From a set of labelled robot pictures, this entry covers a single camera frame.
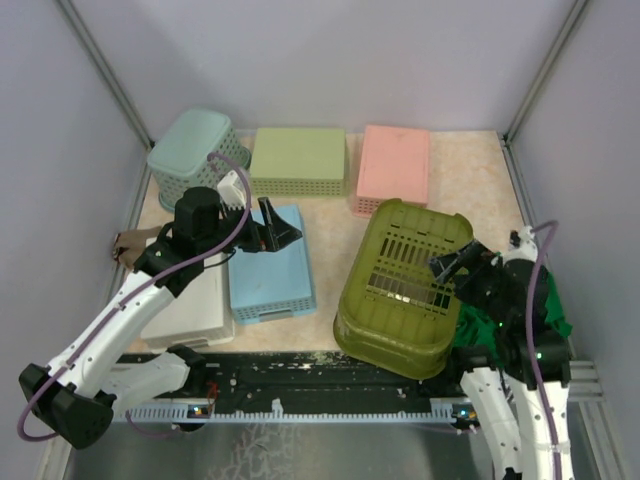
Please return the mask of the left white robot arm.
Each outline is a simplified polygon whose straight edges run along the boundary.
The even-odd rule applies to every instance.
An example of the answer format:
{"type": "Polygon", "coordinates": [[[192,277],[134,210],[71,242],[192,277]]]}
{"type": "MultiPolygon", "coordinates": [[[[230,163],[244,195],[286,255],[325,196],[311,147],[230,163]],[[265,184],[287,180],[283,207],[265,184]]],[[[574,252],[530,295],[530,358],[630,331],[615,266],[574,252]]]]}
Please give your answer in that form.
{"type": "Polygon", "coordinates": [[[24,412],[77,450],[96,443],[114,417],[155,397],[194,397],[208,384],[205,358],[190,347],[169,347],[128,370],[113,367],[132,341],[205,271],[209,257],[233,249],[278,252],[302,238],[266,197],[258,200],[263,220],[251,214],[250,187],[239,170],[241,206],[217,190],[188,188],[174,207],[173,221],[135,261],[120,291],[101,314],[47,365],[29,364],[19,376],[28,401],[24,412]]]}

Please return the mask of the olive green large tub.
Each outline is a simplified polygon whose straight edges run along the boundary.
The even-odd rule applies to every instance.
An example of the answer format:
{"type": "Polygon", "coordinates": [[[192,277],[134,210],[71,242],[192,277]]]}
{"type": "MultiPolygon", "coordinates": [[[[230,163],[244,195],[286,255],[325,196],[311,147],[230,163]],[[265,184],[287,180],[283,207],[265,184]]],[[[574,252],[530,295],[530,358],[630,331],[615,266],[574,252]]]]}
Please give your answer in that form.
{"type": "Polygon", "coordinates": [[[429,268],[474,237],[462,215],[399,199],[372,214],[340,295],[334,338],[347,355],[413,379],[440,374],[455,337],[461,303],[429,268]]]}

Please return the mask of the light blue perforated basket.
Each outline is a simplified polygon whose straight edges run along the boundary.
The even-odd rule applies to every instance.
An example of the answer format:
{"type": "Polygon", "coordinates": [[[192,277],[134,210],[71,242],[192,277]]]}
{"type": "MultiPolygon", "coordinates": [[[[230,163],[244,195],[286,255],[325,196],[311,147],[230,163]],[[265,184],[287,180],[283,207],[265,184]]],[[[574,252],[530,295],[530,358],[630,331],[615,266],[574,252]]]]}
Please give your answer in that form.
{"type": "Polygon", "coordinates": [[[240,325],[304,316],[317,309],[307,239],[275,253],[238,251],[229,262],[230,304],[240,325]]]}

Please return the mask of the white perforated basket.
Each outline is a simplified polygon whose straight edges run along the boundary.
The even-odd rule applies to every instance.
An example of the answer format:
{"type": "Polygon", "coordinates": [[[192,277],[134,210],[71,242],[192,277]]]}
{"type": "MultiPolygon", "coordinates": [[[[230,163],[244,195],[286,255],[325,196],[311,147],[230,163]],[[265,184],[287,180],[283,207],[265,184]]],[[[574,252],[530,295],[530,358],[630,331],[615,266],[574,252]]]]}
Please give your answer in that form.
{"type": "Polygon", "coordinates": [[[176,344],[196,350],[234,339],[228,260],[224,253],[206,259],[203,273],[145,326],[140,338],[152,352],[176,344]]]}

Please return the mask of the light green shallow basket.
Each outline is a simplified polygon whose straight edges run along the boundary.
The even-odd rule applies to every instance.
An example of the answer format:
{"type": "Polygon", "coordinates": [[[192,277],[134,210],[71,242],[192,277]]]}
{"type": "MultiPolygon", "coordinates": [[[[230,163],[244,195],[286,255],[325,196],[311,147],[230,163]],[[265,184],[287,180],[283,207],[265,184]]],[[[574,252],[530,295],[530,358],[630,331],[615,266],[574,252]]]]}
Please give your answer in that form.
{"type": "Polygon", "coordinates": [[[254,196],[343,197],[348,150],[340,128],[260,128],[250,167],[254,196]]]}

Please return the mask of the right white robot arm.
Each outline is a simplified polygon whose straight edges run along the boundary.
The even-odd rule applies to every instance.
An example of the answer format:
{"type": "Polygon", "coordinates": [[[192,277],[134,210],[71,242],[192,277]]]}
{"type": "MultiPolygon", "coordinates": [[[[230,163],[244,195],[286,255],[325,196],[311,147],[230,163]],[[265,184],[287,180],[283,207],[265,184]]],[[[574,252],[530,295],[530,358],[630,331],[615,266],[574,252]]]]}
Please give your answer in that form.
{"type": "Polygon", "coordinates": [[[495,347],[460,347],[448,387],[467,396],[488,445],[496,479],[572,479],[567,420],[571,382],[566,338],[547,322],[543,264],[555,220],[510,234],[505,252],[474,239],[430,259],[439,284],[494,324],[495,347]]]}

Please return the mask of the pink perforated basket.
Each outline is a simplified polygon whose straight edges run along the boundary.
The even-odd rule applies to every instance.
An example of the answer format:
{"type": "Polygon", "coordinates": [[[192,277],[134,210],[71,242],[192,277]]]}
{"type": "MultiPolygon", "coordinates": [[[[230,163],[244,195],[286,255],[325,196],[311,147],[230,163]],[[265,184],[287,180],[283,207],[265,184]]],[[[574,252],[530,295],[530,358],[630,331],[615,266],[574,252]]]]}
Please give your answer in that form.
{"type": "Polygon", "coordinates": [[[370,217],[382,202],[393,198],[426,207],[429,157],[428,130],[367,125],[352,212],[370,217]]]}

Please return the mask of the teal perforated plastic basket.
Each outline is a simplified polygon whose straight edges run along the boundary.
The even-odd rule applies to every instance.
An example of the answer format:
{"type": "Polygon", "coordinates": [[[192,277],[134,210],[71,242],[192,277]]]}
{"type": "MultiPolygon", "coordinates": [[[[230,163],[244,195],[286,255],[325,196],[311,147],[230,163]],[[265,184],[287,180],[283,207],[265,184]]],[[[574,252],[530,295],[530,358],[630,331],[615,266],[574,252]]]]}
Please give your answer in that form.
{"type": "Polygon", "coordinates": [[[147,156],[158,188],[158,200],[167,211],[191,187],[215,187],[230,171],[229,165],[209,155],[217,152],[248,169],[250,150],[243,146],[230,118],[204,108],[183,112],[147,156]]]}

